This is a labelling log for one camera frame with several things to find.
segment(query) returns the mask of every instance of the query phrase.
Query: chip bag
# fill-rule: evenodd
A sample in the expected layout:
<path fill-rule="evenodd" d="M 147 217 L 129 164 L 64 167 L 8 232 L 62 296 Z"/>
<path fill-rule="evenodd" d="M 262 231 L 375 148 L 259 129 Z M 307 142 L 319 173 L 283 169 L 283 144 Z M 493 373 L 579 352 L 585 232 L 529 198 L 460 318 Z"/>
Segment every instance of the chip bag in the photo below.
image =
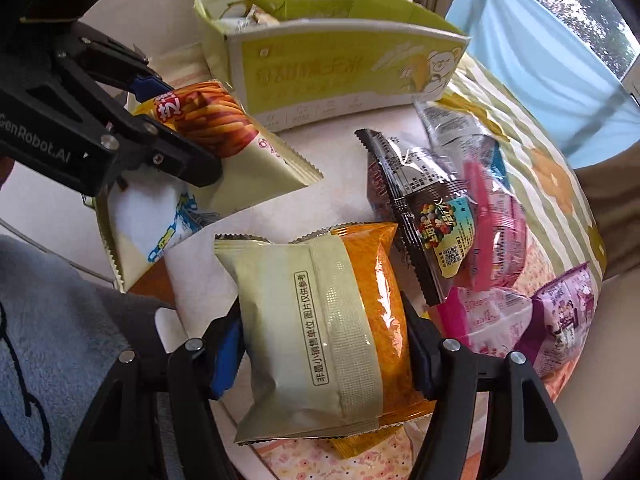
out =
<path fill-rule="evenodd" d="M 204 226 L 318 182 L 322 174 L 244 113 L 218 81 L 185 86 L 142 103 L 147 114 L 222 160 L 222 177 L 195 187 L 149 166 L 122 174 L 98 197 L 98 225 L 128 290 L 164 252 Z"/>
<path fill-rule="evenodd" d="M 345 226 L 292 244 L 216 239 L 252 366 L 254 404 L 236 442 L 348 436 L 433 411 L 414 389 L 387 256 L 396 227 Z"/>
<path fill-rule="evenodd" d="M 458 339 L 473 352 L 505 357 L 531 321 L 531 299 L 512 288 L 475 292 L 451 289 L 447 301 L 434 308 L 446 337 Z"/>
<path fill-rule="evenodd" d="M 568 270 L 531 299 L 531 323 L 516 350 L 526 355 L 543 377 L 580 355 L 587 339 L 594 311 L 588 264 Z"/>

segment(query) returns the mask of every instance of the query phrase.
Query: black snack package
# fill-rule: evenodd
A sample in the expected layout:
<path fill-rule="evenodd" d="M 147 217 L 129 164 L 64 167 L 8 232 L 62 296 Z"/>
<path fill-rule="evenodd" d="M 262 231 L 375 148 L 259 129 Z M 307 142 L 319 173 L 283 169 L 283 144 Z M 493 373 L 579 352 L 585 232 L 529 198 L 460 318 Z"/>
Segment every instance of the black snack package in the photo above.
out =
<path fill-rule="evenodd" d="M 447 157 L 415 140 L 373 130 L 356 136 L 369 150 L 369 201 L 381 219 L 399 224 L 427 304 L 442 303 L 474 241 L 466 181 Z"/>

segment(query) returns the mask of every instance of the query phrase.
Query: transparent plastic packaging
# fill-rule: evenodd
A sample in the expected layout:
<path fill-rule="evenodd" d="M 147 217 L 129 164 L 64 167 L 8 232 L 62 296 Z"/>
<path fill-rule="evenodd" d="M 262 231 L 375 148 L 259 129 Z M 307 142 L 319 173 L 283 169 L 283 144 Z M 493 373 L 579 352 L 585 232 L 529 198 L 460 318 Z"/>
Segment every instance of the transparent plastic packaging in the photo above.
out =
<path fill-rule="evenodd" d="M 230 89 L 206 81 L 142 103 L 148 114 L 217 155 L 222 177 L 195 187 L 141 166 L 97 199 L 98 225 L 125 292 L 164 252 L 232 213 L 322 180 L 322 174 L 244 113 Z"/>
<path fill-rule="evenodd" d="M 434 102 L 414 101 L 414 107 L 427 132 L 431 149 L 450 158 L 461 178 L 467 178 L 464 162 L 475 160 L 505 189 L 510 189 L 500 144 L 478 118 Z"/>
<path fill-rule="evenodd" d="M 375 211 L 399 224 L 402 249 L 428 305 L 444 301 L 475 234 L 465 180 L 452 162 L 410 134 L 356 135 L 369 150 L 367 195 Z"/>
<path fill-rule="evenodd" d="M 593 281 L 589 264 L 574 267 L 547 283 L 533 297 L 533 316 L 516 350 L 542 377 L 577 357 L 593 319 Z"/>
<path fill-rule="evenodd" d="M 464 163 L 469 195 L 474 200 L 476 236 L 456 285 L 475 291 L 513 286 L 527 256 L 527 221 L 518 199 L 481 164 Z"/>
<path fill-rule="evenodd" d="M 505 287 L 484 292 L 454 287 L 435 310 L 446 337 L 458 339 L 474 352 L 504 357 L 529 326 L 532 301 Z"/>
<path fill-rule="evenodd" d="M 387 256 L 396 228 L 355 224 L 292 244 L 215 241 L 238 284 L 252 365 L 254 405 L 237 442 L 349 436 L 433 411 L 413 385 Z"/>

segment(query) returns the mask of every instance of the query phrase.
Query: yellow label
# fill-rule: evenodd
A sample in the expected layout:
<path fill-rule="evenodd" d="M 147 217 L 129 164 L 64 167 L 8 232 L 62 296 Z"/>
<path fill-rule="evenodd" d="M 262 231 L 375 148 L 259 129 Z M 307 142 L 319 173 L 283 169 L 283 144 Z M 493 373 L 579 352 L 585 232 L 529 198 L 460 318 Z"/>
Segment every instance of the yellow label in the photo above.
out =
<path fill-rule="evenodd" d="M 425 204 L 418 232 L 424 247 L 433 249 L 444 278 L 453 278 L 474 242 L 475 225 L 469 202 L 460 197 Z"/>
<path fill-rule="evenodd" d="M 462 40 L 373 30 L 305 32 L 242 43 L 253 114 L 360 92 L 412 94 L 443 89 Z"/>

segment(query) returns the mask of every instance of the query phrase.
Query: purple snack package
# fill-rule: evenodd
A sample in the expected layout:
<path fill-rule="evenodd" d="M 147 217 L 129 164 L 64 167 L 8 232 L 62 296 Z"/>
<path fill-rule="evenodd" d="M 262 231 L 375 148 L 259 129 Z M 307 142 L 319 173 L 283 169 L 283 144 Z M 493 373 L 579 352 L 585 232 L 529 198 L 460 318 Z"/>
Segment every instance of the purple snack package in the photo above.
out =
<path fill-rule="evenodd" d="M 547 283 L 531 299 L 531 323 L 514 350 L 526 355 L 543 377 L 576 357 L 584 345 L 594 305 L 588 264 Z"/>

